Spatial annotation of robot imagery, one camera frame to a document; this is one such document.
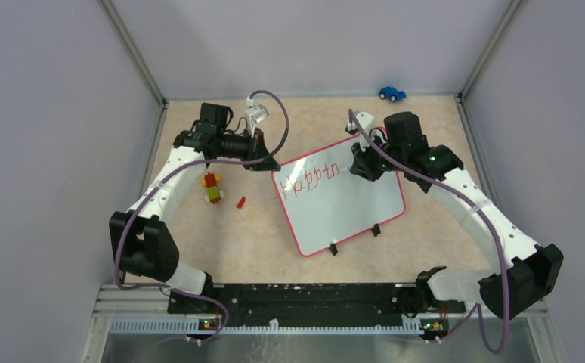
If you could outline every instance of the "robotic arm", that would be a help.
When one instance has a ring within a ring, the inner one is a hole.
[[[139,212],[125,237],[120,262],[122,271],[153,278],[187,293],[202,293],[207,274],[179,260],[179,249],[168,227],[188,188],[208,164],[192,165],[176,173],[166,183],[162,183],[162,180],[187,163],[217,157],[238,160],[263,158],[259,163],[244,167],[253,171],[280,170],[279,163],[268,156],[263,131],[256,127],[258,122],[268,116],[268,111],[261,105],[253,106],[251,98],[247,104],[246,128],[241,134],[236,134],[226,129],[233,116],[229,107],[203,103],[200,118],[194,122],[191,130],[177,136],[166,164],[144,195],[128,208],[128,212],[115,212],[112,215],[110,239],[115,256],[132,211],[140,206],[154,188],[158,188]]]
[[[490,219],[500,237],[509,281],[510,318],[553,290],[564,259],[559,249],[553,244],[541,247],[510,222],[475,185],[453,151],[443,145],[428,145],[416,115],[402,112],[386,117],[385,132],[373,128],[375,122],[370,114],[360,112],[355,117],[362,129],[371,135],[369,139],[392,159],[461,191],[476,205],[471,208],[457,195],[404,172],[407,180],[417,183],[426,194],[441,203],[471,235],[488,258],[492,269],[467,272],[436,267],[431,271],[424,271],[417,278],[417,287],[422,289],[424,299],[431,301],[423,303],[432,305],[432,300],[483,303],[496,316],[504,318],[501,268],[496,246],[488,227],[477,214],[478,210],[483,211]],[[376,135],[372,135],[373,129],[379,130]],[[349,120],[346,131],[356,134],[358,128]],[[359,137],[360,141],[351,149],[354,157],[351,174],[374,182],[384,172],[400,171],[374,150],[364,136],[360,134]]]

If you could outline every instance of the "whiteboard stand foot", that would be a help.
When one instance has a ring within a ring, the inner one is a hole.
[[[373,232],[373,236],[375,237],[382,233],[382,230],[379,228],[379,223],[375,223],[375,225],[370,229],[370,231]]]
[[[330,251],[330,253],[333,254],[333,256],[337,256],[337,245],[336,244],[330,244],[330,247],[328,247],[328,250]]]

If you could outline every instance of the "red handwriting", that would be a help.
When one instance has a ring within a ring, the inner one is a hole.
[[[288,196],[286,192],[290,192],[291,190],[295,194],[295,197],[301,193],[302,190],[306,189],[308,193],[311,191],[319,188],[320,180],[325,177],[327,180],[332,180],[336,176],[339,175],[339,166],[337,164],[331,164],[328,166],[327,164],[323,165],[323,169],[317,169],[317,167],[313,166],[312,171],[307,169],[303,174],[303,178],[301,180],[292,181],[289,178],[286,178],[286,183],[279,181],[279,186],[281,186],[281,191],[283,194],[283,199],[287,200]]]

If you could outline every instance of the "toy car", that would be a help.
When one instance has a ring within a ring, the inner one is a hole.
[[[220,191],[217,187],[217,183],[220,181],[221,177],[211,172],[203,176],[201,185],[208,188],[208,194],[203,197],[206,202],[217,204],[222,198],[225,198],[224,191]]]
[[[379,90],[379,98],[390,98],[391,101],[401,101],[406,98],[406,92],[398,91],[395,87],[384,87]]]

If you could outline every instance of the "wooden table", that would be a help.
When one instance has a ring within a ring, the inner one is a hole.
[[[172,101],[163,127],[153,176],[167,160],[175,136],[189,129],[199,117],[202,101]],[[210,100],[230,106],[235,120],[243,115],[245,100]],[[430,145],[445,144],[477,176],[453,96],[414,96],[401,103],[366,98],[287,98],[290,116],[288,140],[276,155],[282,163],[346,138],[348,108],[373,114],[378,125],[401,111],[421,119]],[[269,150],[283,132],[283,115],[271,99],[258,99],[271,116],[259,127]],[[241,166],[212,164],[221,175],[226,199],[204,201],[199,182],[193,184],[173,219],[170,231],[181,251],[181,260],[210,273],[215,282],[404,282],[437,265],[467,270],[488,268],[480,249],[435,201],[414,183],[401,178],[405,214],[382,225],[378,237],[362,234],[339,245],[339,254],[299,254],[270,172],[248,172]],[[237,202],[246,197],[242,209]],[[129,276],[127,281],[146,281]]]

